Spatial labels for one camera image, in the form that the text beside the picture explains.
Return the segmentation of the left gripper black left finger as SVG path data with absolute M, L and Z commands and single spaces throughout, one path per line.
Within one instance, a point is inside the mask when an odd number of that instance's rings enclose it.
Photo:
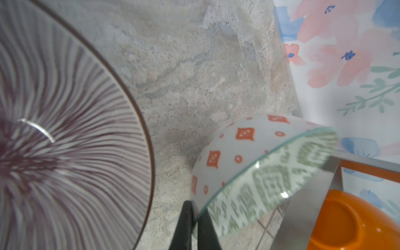
M 169 250 L 191 250 L 193 231 L 192 202 L 183 203 L 178 223 Z

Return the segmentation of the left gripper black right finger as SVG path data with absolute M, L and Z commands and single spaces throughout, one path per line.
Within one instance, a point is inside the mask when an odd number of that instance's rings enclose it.
M 197 226 L 198 250 L 222 250 L 209 215 L 202 215 Z

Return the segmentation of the green geometric pattern bowl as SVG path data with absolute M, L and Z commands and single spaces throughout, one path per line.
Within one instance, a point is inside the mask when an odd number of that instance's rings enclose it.
M 259 220 L 298 192 L 336 148 L 335 129 L 257 114 L 217 130 L 195 161 L 190 200 L 218 237 Z

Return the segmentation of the orange white bowl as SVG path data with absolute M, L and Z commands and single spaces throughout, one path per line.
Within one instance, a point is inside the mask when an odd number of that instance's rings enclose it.
M 354 195 L 329 190 L 308 250 L 398 250 L 400 226 Z

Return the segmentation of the stainless steel dish rack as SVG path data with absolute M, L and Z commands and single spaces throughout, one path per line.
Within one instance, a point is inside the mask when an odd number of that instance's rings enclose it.
M 331 158 L 300 191 L 289 198 L 283 209 L 279 209 L 282 221 L 275 235 L 268 229 L 274 215 L 256 247 L 257 250 L 305 250 L 310 241 L 318 215 L 330 189 L 343 190 L 342 171 L 344 162 L 366 165 L 387 171 L 389 175 L 399 174 L 400 165 L 389 161 L 352 155 L 341 151 Z

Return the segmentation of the purple glass bowl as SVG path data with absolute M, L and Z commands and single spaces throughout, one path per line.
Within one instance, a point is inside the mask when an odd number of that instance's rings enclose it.
M 38 1 L 1 1 L 1 249 L 133 250 L 154 156 L 107 61 Z

